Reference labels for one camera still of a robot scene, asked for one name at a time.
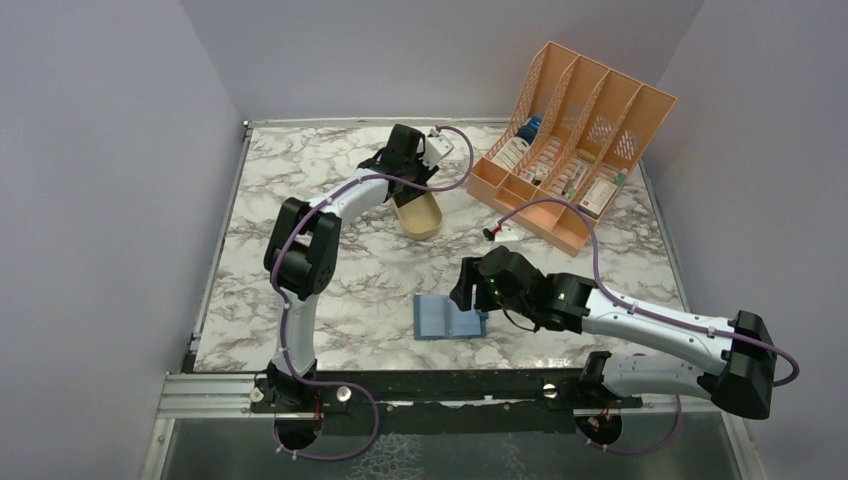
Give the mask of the blue card holder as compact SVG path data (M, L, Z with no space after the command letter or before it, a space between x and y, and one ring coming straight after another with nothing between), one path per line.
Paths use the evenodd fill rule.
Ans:
M484 338L488 314L461 311L446 295L419 294L413 299L414 337L418 341Z

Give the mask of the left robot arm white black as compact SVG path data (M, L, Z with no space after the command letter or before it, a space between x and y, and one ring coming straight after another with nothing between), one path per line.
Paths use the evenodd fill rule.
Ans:
M284 317L264 375L267 389L276 389L288 409L302 410L313 401L317 302L334 275L343 227L390 200L405 204L423 195L453 149L438 127L423 133L397 124L348 180L310 200L290 197L281 205L263 265Z

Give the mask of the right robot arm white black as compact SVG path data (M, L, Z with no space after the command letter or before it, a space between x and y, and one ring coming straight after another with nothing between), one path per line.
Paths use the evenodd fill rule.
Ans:
M776 353L764 321L751 312L727 319L641 305L587 277L545 274L503 246L463 258L449 298L461 311L514 312L536 329L650 349L648 355L591 353L576 383L589 406L665 394L706 399L746 419L770 416Z

